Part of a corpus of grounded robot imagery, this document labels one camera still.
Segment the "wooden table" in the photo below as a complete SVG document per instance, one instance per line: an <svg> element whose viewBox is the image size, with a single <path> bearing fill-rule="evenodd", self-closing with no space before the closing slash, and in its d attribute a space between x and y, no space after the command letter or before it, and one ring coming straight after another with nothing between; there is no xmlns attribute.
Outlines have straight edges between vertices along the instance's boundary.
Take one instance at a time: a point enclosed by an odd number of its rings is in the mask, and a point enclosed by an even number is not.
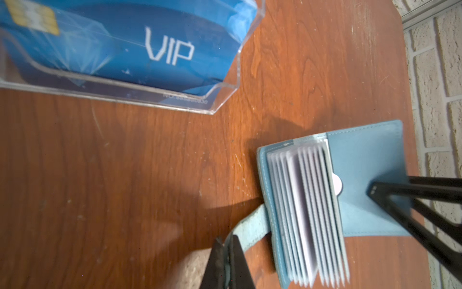
<svg viewBox="0 0 462 289"><path fill-rule="evenodd" d="M263 202L259 146L401 119L419 173L390 0L268 0L242 64L214 116L0 90L0 287L172 287L187 256ZM257 288L279 287L270 242L246 253ZM348 288L430 287L411 237L346 245Z"/></svg>

